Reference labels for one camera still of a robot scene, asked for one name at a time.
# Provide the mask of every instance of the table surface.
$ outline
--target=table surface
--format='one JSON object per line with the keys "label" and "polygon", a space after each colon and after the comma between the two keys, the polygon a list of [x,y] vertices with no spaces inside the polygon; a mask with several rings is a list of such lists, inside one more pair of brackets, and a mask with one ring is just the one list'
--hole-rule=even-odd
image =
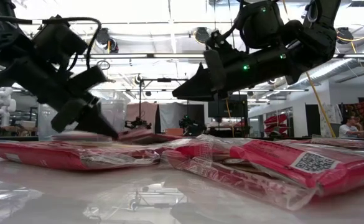
{"label": "table surface", "polygon": [[364,188],[290,212],[178,170],[63,172],[4,161],[0,223],[363,224]]}

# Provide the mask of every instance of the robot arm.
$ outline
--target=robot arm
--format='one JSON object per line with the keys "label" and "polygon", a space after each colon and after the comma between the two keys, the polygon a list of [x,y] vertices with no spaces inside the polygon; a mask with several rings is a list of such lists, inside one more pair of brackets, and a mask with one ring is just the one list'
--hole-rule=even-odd
{"label": "robot arm", "polygon": [[[172,92],[174,97],[212,101],[214,94],[226,98],[234,91],[281,76],[292,85],[302,73],[332,58],[340,0],[312,0],[303,24],[289,21],[285,25],[276,1],[240,3],[233,27],[223,35],[216,30],[206,42],[208,68],[200,65],[196,75]],[[233,49],[226,38],[235,29],[247,49],[260,50],[249,54]]]}
{"label": "robot arm", "polygon": [[[39,103],[58,111],[51,121],[53,129],[58,132],[77,122],[77,130],[117,138],[118,133],[101,114],[99,98],[88,92],[91,87],[106,81],[101,69],[89,64],[93,41],[88,46],[69,29],[68,23],[95,21],[98,23],[95,39],[101,29],[100,22],[86,17],[53,17],[43,20],[45,25],[30,40],[17,24],[32,24],[32,21],[16,19],[14,8],[11,0],[0,0],[0,65],[6,67],[0,72],[0,87],[18,83],[35,95]],[[77,55],[82,55],[86,49],[88,70],[70,78],[73,65],[67,67],[71,56],[75,54],[75,64]]]}

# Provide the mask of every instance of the ceiling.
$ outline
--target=ceiling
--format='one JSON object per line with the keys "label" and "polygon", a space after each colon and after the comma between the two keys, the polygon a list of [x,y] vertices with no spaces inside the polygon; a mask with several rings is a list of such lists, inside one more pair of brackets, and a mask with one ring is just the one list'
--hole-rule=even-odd
{"label": "ceiling", "polygon": [[[236,0],[217,0],[215,9],[213,0],[13,0],[16,4],[16,16],[23,19],[45,19],[57,14],[62,17],[84,16],[94,17],[109,28],[112,38],[116,39],[120,53],[178,53],[199,54],[205,49],[203,44],[194,38],[197,27],[207,27],[209,30],[220,29],[225,32],[231,27],[231,19],[238,12]],[[286,1],[288,15],[280,5],[281,17],[284,22],[288,19],[302,21],[301,15],[309,1]],[[349,7],[351,0],[343,0],[335,20],[335,27],[349,27],[355,38],[364,37],[364,7]],[[39,25],[21,26],[26,34],[36,34]],[[72,30],[81,38],[89,39],[96,29],[91,22],[74,22]],[[229,43],[239,50],[245,49],[237,32],[234,38],[228,38]],[[338,44],[340,52],[352,50],[350,44]],[[94,54],[106,54],[97,45]],[[106,60],[111,66],[105,70],[108,78],[115,83],[105,83],[99,89],[124,90],[137,89],[135,77],[140,74],[143,78],[190,78],[195,74],[201,60],[186,59],[112,59]],[[85,69],[85,61],[79,60],[73,72],[80,73]],[[149,89],[174,89],[181,82],[158,83],[152,82]],[[256,88],[273,88],[266,83]],[[144,99],[173,99],[169,91],[152,92],[151,96],[143,94]],[[26,96],[17,99],[25,107],[36,104]]]}

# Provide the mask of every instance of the red package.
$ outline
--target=red package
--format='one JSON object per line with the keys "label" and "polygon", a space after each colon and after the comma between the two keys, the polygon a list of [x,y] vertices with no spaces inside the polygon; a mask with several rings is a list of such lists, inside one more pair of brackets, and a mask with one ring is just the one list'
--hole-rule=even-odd
{"label": "red package", "polygon": [[[364,185],[364,152],[330,146],[199,138],[163,156],[176,169],[291,210],[309,203],[314,193],[324,197]],[[220,156],[248,162],[256,170],[224,166]]]}
{"label": "red package", "polygon": [[152,130],[148,129],[134,129],[120,133],[118,140],[134,144],[158,144],[182,138],[180,136],[154,134]]}
{"label": "red package", "polygon": [[265,125],[281,124],[281,123],[285,122],[285,120],[287,120],[287,115],[280,114],[278,116],[271,116],[270,118],[266,119],[263,123]]}
{"label": "red package", "polygon": [[103,170],[157,164],[161,146],[118,142],[0,143],[0,157],[23,164],[62,170]]}
{"label": "red package", "polygon": [[283,132],[285,132],[285,131],[288,130],[288,127],[287,127],[286,124],[271,124],[268,127],[266,127],[266,129],[264,130],[264,132],[266,134],[270,134],[275,129],[277,129],[279,133],[283,133]]}

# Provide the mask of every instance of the person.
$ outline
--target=person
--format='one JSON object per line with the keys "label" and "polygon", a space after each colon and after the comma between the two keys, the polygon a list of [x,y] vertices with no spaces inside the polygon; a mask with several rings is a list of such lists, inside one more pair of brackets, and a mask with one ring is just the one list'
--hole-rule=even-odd
{"label": "person", "polygon": [[354,116],[344,118],[342,125],[339,127],[339,137],[364,138],[364,131],[356,128],[357,121],[358,120]]}

